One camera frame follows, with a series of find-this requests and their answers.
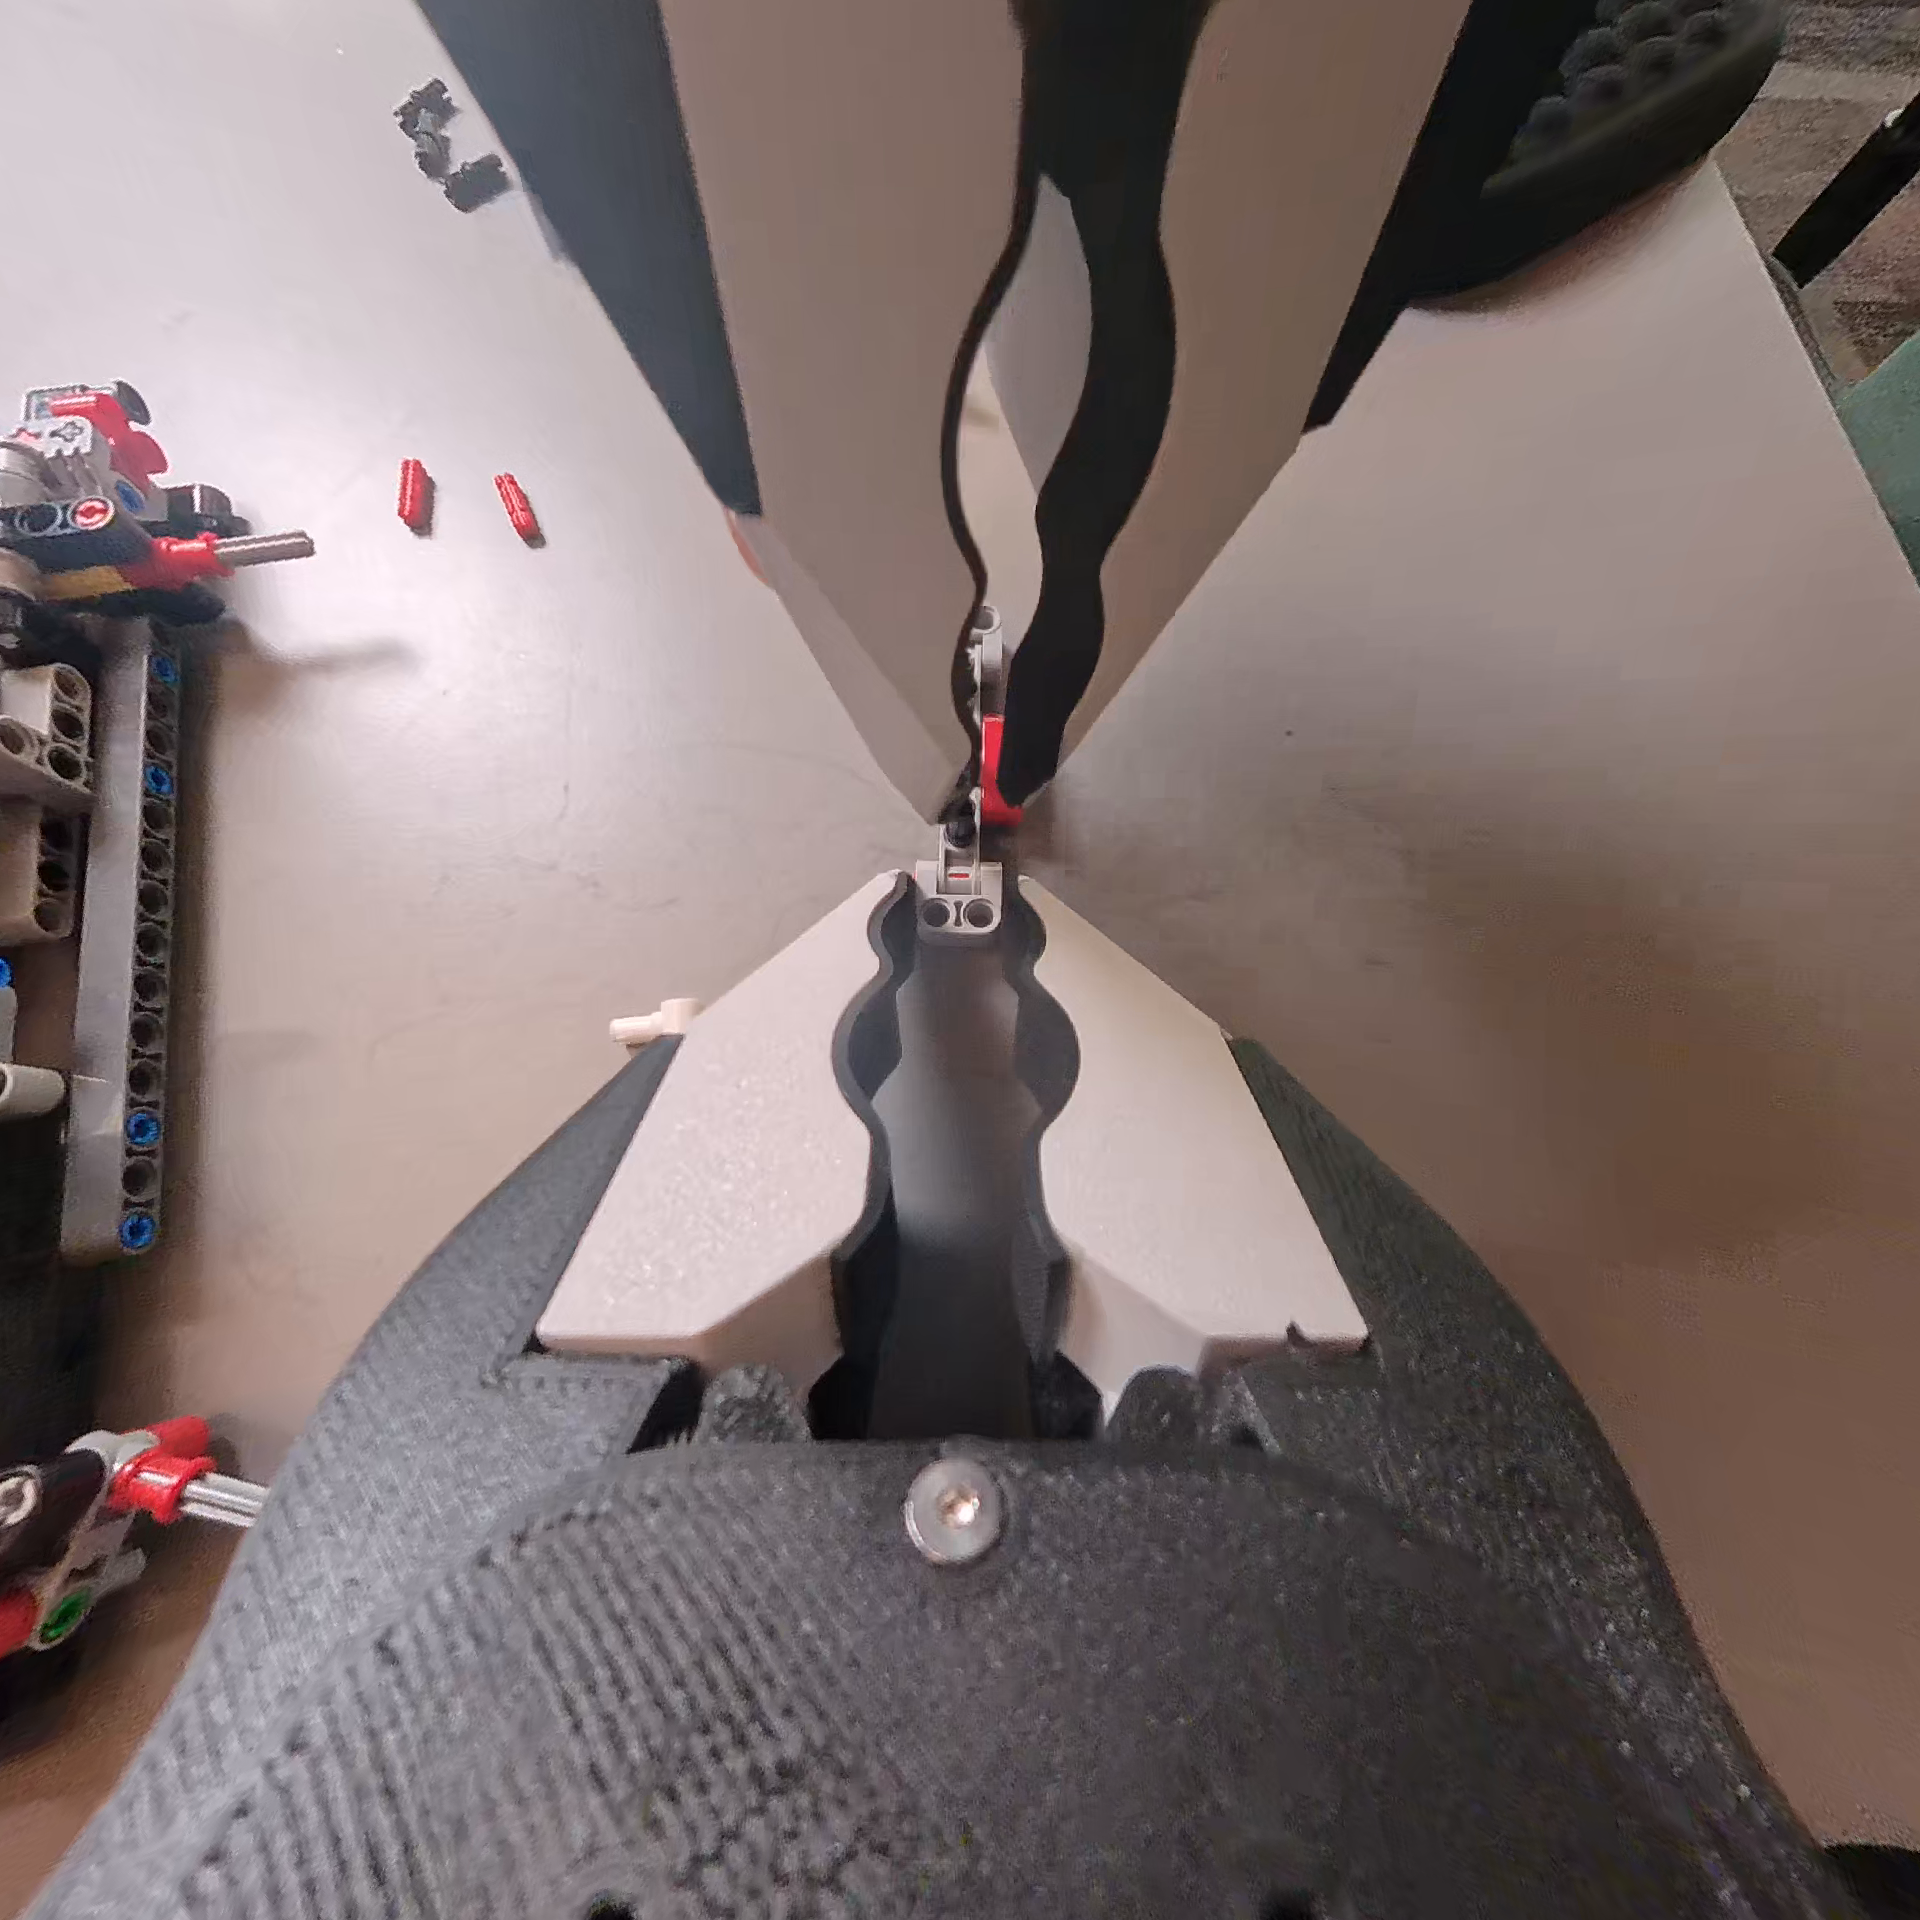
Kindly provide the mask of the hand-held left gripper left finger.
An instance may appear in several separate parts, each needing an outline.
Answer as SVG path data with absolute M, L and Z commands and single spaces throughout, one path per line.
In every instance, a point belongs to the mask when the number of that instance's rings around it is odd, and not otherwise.
M 837 1362 L 849 1264 L 891 1197 L 876 1091 L 899 1066 L 913 886 L 882 874 L 673 1046 L 534 1326 L 549 1353 Z

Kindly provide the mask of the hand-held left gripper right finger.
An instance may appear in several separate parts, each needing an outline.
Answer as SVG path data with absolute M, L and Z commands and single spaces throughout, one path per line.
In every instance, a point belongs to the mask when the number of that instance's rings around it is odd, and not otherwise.
M 1361 1309 L 1226 1029 L 1033 878 L 1006 976 L 1040 1362 L 1124 1387 L 1361 1353 Z

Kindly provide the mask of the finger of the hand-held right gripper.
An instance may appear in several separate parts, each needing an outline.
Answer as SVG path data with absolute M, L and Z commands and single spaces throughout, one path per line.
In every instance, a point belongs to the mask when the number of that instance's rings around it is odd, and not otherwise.
M 1233 540 L 1305 413 L 1468 4 L 1013 4 L 1021 239 L 983 346 L 1033 483 L 1028 803 Z
M 737 535 L 889 783 L 972 761 L 982 588 L 947 506 L 972 318 L 1013 235 L 1021 32 L 995 3 L 663 4 L 758 506 Z

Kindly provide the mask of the grey and red lego assembly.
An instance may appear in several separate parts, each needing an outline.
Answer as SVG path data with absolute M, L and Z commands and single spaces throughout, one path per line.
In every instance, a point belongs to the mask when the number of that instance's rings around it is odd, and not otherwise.
M 1021 827 L 1022 809 L 1009 802 L 1001 789 L 1005 710 L 1010 645 L 1000 613 L 990 603 L 972 611 L 965 638 L 964 710 L 972 719 L 975 752 L 968 795 L 976 814 L 976 829 L 985 835 L 1005 835 Z

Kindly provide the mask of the lego car chassis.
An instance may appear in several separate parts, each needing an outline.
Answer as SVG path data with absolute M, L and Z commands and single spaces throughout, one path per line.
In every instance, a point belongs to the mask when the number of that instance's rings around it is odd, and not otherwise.
M 142 1576 L 138 1527 L 248 1519 L 205 1421 L 97 1427 L 96 1337 L 102 1271 L 164 1227 L 188 639 L 312 554 L 172 480 L 126 383 L 4 418 L 4 1713 Z

